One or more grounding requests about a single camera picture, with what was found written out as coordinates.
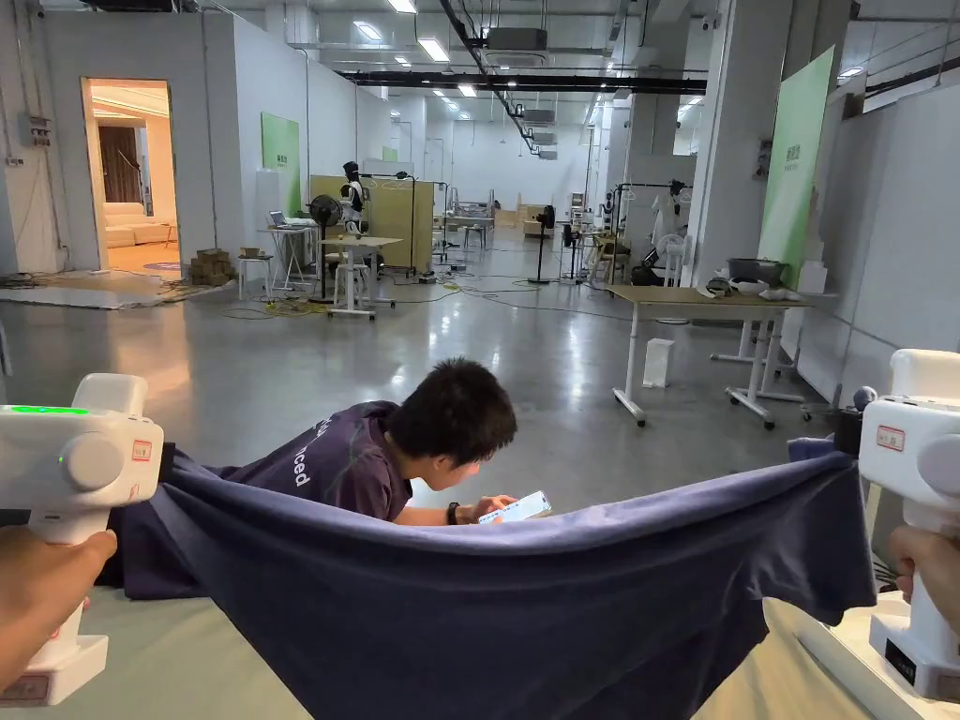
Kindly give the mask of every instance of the person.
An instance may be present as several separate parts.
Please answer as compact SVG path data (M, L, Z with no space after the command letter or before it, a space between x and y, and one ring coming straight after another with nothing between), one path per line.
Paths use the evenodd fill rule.
M930 600L960 635L960 543L939 533L903 525L890 536L897 559L897 587L910 602L913 578L920 573Z
M49 545L26 527L0 528L0 693L84 601L116 547L110 531Z
M496 377L479 363L456 357L437 365L399 405L362 402L249 465L207 469L231 482L401 525L466 525L516 500L495 495L472 505L415 508L408 505L410 481L422 478L433 491L459 485L515 434L514 408ZM164 447L164 455L161 482L172 472L196 467L178 450Z

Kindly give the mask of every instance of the black hair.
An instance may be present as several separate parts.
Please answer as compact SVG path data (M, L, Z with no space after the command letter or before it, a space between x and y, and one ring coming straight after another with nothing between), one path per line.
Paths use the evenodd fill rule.
M489 460L516 433L514 407L480 363L444 360L387 419L396 445L413 458L447 455L457 467Z

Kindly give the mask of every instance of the young man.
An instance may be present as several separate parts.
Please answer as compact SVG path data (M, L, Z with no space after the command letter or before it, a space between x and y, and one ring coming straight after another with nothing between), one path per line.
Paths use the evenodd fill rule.
M452 488L516 433L506 391L479 363L444 360L401 405L363 402L242 468L211 468L225 480L304 497L401 525L465 525L516 502L509 495L475 505L413 508L410 480Z

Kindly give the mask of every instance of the black fan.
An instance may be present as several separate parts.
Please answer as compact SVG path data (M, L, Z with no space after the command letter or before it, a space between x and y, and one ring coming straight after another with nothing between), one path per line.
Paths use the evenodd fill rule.
M546 231L552 230L557 223L557 211L553 208L553 205L547 205L543 212L537 215L537 222L540 223L540 254L537 256L537 276L528 277L527 282L532 282L535 285L548 285L550 280L544 280L540 277L540 265L543 262L543 240Z

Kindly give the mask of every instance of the table leg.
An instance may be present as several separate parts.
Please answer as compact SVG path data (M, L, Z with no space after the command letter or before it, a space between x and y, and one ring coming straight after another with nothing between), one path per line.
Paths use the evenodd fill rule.
M630 399L630 391L634 387L634 360L636 358L636 324L639 320L639 308L634 303L634 315L630 319L630 345L627 349L627 379L623 390L613 388L613 396L627 408L636 419L636 424L643 427L647 423L647 415Z
M756 392L760 386L760 376L763 369L763 355L767 351L768 320L760 321L760 331L756 336L754 348L754 362L750 367L750 384L747 388L727 388L727 395L734 405L743 404L763 418L763 426L768 430L774 429L773 417L770 412L756 401Z

